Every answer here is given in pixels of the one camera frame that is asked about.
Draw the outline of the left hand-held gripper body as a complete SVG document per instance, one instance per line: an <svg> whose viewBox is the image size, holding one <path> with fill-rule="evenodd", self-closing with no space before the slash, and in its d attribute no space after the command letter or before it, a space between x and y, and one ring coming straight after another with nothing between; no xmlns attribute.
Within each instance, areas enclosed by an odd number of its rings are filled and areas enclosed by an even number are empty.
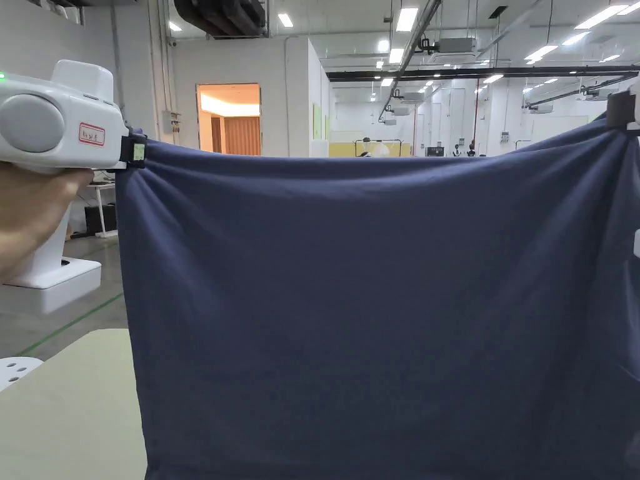
<svg viewBox="0 0 640 480"><path fill-rule="evenodd" d="M66 168L118 169L129 134L102 66L61 60L50 80L2 73L1 158L38 174ZM95 291L101 265L63 255L71 209L1 286L4 313L46 315Z"/></svg>

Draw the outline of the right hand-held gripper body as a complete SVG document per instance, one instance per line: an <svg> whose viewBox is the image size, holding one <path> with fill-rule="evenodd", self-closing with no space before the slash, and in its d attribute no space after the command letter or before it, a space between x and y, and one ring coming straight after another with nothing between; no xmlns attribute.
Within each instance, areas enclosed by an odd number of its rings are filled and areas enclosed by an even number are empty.
<svg viewBox="0 0 640 480"><path fill-rule="evenodd" d="M639 77L635 82L625 91L627 94L627 101L629 102L629 111L626 115L628 123L624 125L626 132L629 134L635 134L639 136ZM634 195L637 203L639 202L639 161L636 161L634 166L634 174L632 175L632 184Z"/></svg>

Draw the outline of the person's left hand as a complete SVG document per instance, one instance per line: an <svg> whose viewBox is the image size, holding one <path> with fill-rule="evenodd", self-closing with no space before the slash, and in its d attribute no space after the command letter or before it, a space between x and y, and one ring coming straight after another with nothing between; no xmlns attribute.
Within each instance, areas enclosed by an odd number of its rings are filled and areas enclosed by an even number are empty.
<svg viewBox="0 0 640 480"><path fill-rule="evenodd" d="M2 283L54 234L79 189L93 179L90 169L58 169L48 175L1 164Z"/></svg>

